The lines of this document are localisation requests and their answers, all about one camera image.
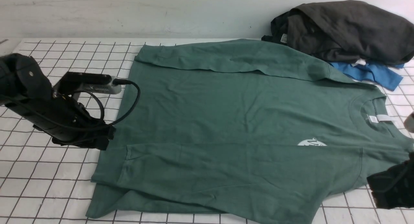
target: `white graphic print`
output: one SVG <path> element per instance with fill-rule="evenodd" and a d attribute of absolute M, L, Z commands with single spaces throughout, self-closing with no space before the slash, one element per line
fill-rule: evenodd
<path fill-rule="evenodd" d="M 298 146 L 326 146 L 326 144 L 313 138 L 299 142 Z"/>

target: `white grid mat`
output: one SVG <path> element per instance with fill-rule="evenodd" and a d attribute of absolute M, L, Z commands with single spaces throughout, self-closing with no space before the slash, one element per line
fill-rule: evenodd
<path fill-rule="evenodd" d="M 103 73 L 127 78 L 142 45 L 176 45 L 226 39 L 24 39 L 15 52 L 34 57 L 54 85 L 67 71 Z M 402 122 L 414 106 L 414 61 L 388 96 L 387 110 L 405 135 Z M 105 120 L 116 118 L 122 93 L 97 94 L 105 106 Z M 82 94 L 90 114 L 99 117 L 97 103 Z M 131 224 L 197 223 L 254 224 L 234 215 L 177 215 L 116 211 L 98 220 L 85 217 L 95 184 L 90 182 L 98 161 L 96 149 L 59 146 L 34 130 L 32 124 L 0 106 L 0 224 Z M 313 224 L 414 224 L 414 210 L 374 208 L 371 191 L 362 187 L 326 199 Z"/>

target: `green t-shirt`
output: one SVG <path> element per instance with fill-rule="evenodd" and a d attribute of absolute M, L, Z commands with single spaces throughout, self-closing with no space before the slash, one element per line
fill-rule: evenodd
<path fill-rule="evenodd" d="M 102 151 L 87 212 L 231 213 L 310 224 L 323 199 L 408 159 L 411 139 L 374 85 L 255 40 L 144 46 L 129 79 L 142 91 Z M 120 115 L 135 99 L 126 87 Z"/>

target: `white tag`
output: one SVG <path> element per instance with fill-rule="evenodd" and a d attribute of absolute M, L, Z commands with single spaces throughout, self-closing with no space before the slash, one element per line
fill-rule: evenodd
<path fill-rule="evenodd" d="M 366 61 L 364 59 L 358 59 L 355 63 L 363 66 L 366 65 Z"/>
<path fill-rule="evenodd" d="M 283 34 L 283 35 L 282 35 L 282 37 L 280 38 L 280 41 L 281 41 L 282 43 L 287 44 L 287 34 Z"/>
<path fill-rule="evenodd" d="M 372 123 L 379 123 L 379 121 L 378 121 L 378 119 L 377 119 L 377 117 L 376 116 L 368 116 L 369 117 L 369 120 L 372 122 Z"/>
<path fill-rule="evenodd" d="M 394 121 L 395 118 L 388 115 L 377 115 L 378 121 Z"/>

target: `cable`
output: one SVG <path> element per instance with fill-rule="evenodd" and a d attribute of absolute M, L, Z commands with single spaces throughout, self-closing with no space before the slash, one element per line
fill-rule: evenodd
<path fill-rule="evenodd" d="M 7 99 L 7 100 L 10 100 L 10 101 L 18 104 L 19 106 L 23 107 L 24 109 L 32 112 L 33 114 L 39 116 L 40 118 L 44 119 L 45 121 L 51 122 L 54 125 L 58 125 L 60 127 L 63 127 L 63 128 L 66 128 L 66 129 L 70 129 L 70 130 L 74 130 L 74 131 L 98 131 L 98 130 L 102 130 L 104 128 L 107 128 L 108 126 L 112 126 L 112 125 L 118 124 L 123 119 L 125 119 L 128 115 L 130 115 L 130 113 L 136 107 L 136 104 L 139 101 L 139 97 L 141 96 L 141 90 L 140 90 L 139 86 L 136 83 L 132 82 L 132 81 L 129 81 L 129 80 L 126 80 L 126 79 L 118 79 L 118 78 L 116 78 L 116 79 L 113 80 L 113 83 L 115 85 L 124 85 L 124 84 L 133 85 L 136 88 L 136 90 L 137 90 L 137 94 L 136 94 L 135 101 L 132 104 L 132 106 L 130 107 L 130 109 L 123 116 L 121 116 L 119 119 L 117 119 L 116 121 L 114 121 L 112 123 L 109 123 L 109 124 L 106 124 L 106 125 L 102 125 L 102 126 L 98 126 L 98 127 L 92 127 L 92 128 L 77 128 L 77 127 L 71 127 L 71 126 L 67 126 L 67 125 L 62 125 L 62 124 L 60 124 L 58 122 L 55 122 L 55 121 L 49 119 L 48 117 L 46 117 L 44 115 L 38 113 L 37 111 L 33 110 L 31 107 L 26 106 L 24 103 L 21 103 L 20 101 L 14 99 L 14 98 L 11 98 L 11 97 L 8 97 L 8 96 L 2 95 L 2 94 L 0 94 L 0 97 L 2 97 L 4 99 Z"/>
<path fill-rule="evenodd" d="M 99 117 L 100 120 L 103 120 L 105 118 L 105 110 L 104 110 L 104 105 L 102 104 L 102 102 L 98 99 L 98 97 L 96 95 L 94 95 L 92 92 L 89 91 L 75 91 L 73 94 L 76 93 L 87 93 L 90 96 L 92 96 L 93 99 L 95 99 L 95 101 L 98 103 L 99 106 L 99 110 L 101 112 L 101 116 Z"/>

